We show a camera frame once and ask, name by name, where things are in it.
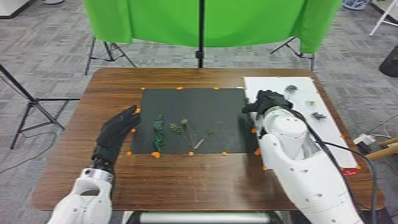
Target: orange dot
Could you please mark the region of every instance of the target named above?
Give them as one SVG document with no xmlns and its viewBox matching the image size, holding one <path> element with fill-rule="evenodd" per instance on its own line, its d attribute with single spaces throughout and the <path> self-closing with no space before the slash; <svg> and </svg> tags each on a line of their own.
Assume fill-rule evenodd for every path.
<svg viewBox="0 0 398 224">
<path fill-rule="evenodd" d="M 155 159 L 159 158 L 159 152 L 152 152 L 150 155 Z"/>
<path fill-rule="evenodd" d="M 260 156 L 260 150 L 259 150 L 259 148 L 255 149 L 253 155 L 255 156 Z"/>
</svg>

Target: tripod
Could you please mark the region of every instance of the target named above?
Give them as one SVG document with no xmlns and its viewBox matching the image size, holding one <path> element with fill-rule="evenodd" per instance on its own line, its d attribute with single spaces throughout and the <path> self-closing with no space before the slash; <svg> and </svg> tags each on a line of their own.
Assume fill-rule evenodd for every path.
<svg viewBox="0 0 398 224">
<path fill-rule="evenodd" d="M 20 133 L 24 131 L 29 131 L 35 128 L 38 128 L 38 127 L 42 127 L 42 126 L 45 126 L 49 124 L 54 124 L 61 129 L 65 129 L 61 124 L 58 123 L 58 116 L 60 116 L 60 113 L 61 113 L 61 111 L 65 109 L 65 105 L 67 105 L 68 101 L 74 101 L 74 100 L 79 100 L 79 99 L 72 99 L 72 98 L 70 99 L 63 99 L 63 98 L 51 98 L 51 99 L 47 99 L 47 98 L 44 98 L 44 99 L 33 98 L 33 96 L 29 95 L 29 93 L 28 93 L 26 89 L 22 88 L 19 82 L 15 81 L 15 79 L 13 79 L 6 69 L 3 68 L 1 64 L 0 64 L 0 72 L 3 73 L 4 78 L 6 78 L 6 79 L 1 78 L 3 82 L 8 84 L 10 88 L 15 90 L 15 92 L 20 94 L 22 98 L 28 100 L 28 104 L 26 104 L 26 108 L 24 108 L 24 112 L 22 112 L 20 123 L 19 123 L 19 126 L 17 126 L 15 135 L 13 135 L 13 139 L 12 139 L 12 143 L 10 143 L 10 149 L 13 149 L 17 137 L 19 137 L 19 135 L 20 135 Z M 63 101 L 63 104 L 61 104 L 61 107 L 58 109 L 58 112 L 54 114 L 54 116 L 47 113 L 44 107 L 40 106 L 40 102 L 45 102 L 45 101 Z M 24 128 L 24 122 L 26 122 L 26 118 L 28 118 L 29 111 L 31 111 L 33 108 L 38 110 L 38 112 L 42 113 L 44 117 L 47 118 L 47 122 L 44 122 L 44 123 L 29 126 L 28 128 Z"/>
<path fill-rule="evenodd" d="M 125 60 L 127 60 L 127 62 L 129 62 L 129 64 L 131 64 L 132 67 L 136 68 L 136 65 L 132 64 L 132 61 L 131 61 L 131 59 L 129 59 L 129 57 L 127 57 L 124 51 L 120 50 L 118 45 L 116 45 L 115 43 L 102 42 L 102 46 L 104 46 L 104 51 L 106 51 L 104 54 L 108 55 L 108 58 L 106 58 L 106 59 L 100 58 L 100 56 L 102 56 L 104 54 L 102 54 L 99 57 L 92 57 L 93 48 L 95 48 L 95 37 L 92 37 L 92 42 L 90 42 L 90 53 L 88 53 L 88 60 L 86 60 L 84 73 L 83 73 L 84 75 L 88 74 L 90 61 L 92 61 L 92 60 L 97 60 L 97 59 L 102 60 L 102 61 L 106 61 L 106 62 L 113 62 L 120 57 L 124 57 Z M 111 52 L 111 50 L 116 50 L 116 51 L 120 52 L 120 56 L 118 56 L 118 57 L 113 57 L 113 52 Z"/>
<path fill-rule="evenodd" d="M 203 59 L 203 23 L 205 23 L 205 0 L 198 0 L 198 49 L 195 51 L 196 68 L 202 68 Z"/>
<path fill-rule="evenodd" d="M 280 50 L 282 47 L 287 47 L 289 50 L 291 50 L 292 53 L 294 53 L 294 56 L 296 56 L 298 58 L 305 58 L 305 59 L 308 59 L 308 63 L 310 63 L 308 67 L 310 67 L 310 71 L 314 71 L 314 54 L 310 54 L 310 56 L 303 56 L 303 53 L 298 53 L 298 52 L 294 51 L 292 47 L 289 46 L 289 42 L 291 42 L 294 39 L 296 39 L 296 37 L 292 37 L 292 38 L 283 42 L 283 44 L 276 47 L 276 49 L 269 52 L 269 54 L 273 54 L 273 53 Z"/>
</svg>

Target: wooden table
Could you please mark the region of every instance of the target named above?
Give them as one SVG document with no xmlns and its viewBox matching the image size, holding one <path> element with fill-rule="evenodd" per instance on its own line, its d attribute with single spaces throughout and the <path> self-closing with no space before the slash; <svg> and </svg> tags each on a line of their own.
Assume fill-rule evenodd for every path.
<svg viewBox="0 0 398 224">
<path fill-rule="evenodd" d="M 33 206 L 51 210 L 72 187 L 90 155 L 102 122 L 132 104 L 139 88 L 230 88 L 243 86 L 243 76 L 312 77 L 319 95 L 344 136 L 346 128 L 312 73 L 296 69 L 118 68 L 97 70 L 77 104 L 56 151 L 33 193 Z M 260 158 L 246 154 L 127 156 L 127 137 L 115 166 L 115 210 L 292 210 L 273 172 L 262 171 Z M 347 177 L 354 199 L 369 207 L 370 177 L 362 170 Z M 378 208 L 383 207 L 378 191 Z"/>
</svg>

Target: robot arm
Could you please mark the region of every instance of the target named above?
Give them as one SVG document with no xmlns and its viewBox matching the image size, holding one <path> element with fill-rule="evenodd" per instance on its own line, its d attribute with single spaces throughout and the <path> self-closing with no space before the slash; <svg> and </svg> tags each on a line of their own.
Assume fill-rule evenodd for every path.
<svg viewBox="0 0 398 224">
<path fill-rule="evenodd" d="M 83 169 L 70 193 L 56 204 L 47 224 L 108 223 L 111 180 L 113 175 L 106 171 Z"/>
<path fill-rule="evenodd" d="M 283 101 L 282 95 L 259 91 L 255 105 L 243 109 L 253 120 L 264 166 L 310 223 L 360 224 L 338 170 Z"/>
<path fill-rule="evenodd" d="M 108 224 L 113 164 L 125 135 L 139 123 L 134 109 L 134 106 L 129 107 L 102 124 L 92 167 L 81 170 L 70 193 L 56 204 L 47 224 Z"/>
</svg>

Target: green screen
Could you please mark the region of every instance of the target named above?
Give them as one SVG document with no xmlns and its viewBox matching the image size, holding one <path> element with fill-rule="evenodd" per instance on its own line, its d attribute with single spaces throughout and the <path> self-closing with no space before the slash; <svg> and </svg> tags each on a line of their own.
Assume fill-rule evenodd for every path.
<svg viewBox="0 0 398 224">
<path fill-rule="evenodd" d="M 296 36 L 314 53 L 338 0 L 205 0 L 205 47 L 234 47 Z M 84 0 L 93 36 L 131 43 L 139 39 L 182 46 L 198 44 L 198 0 Z"/>
</svg>

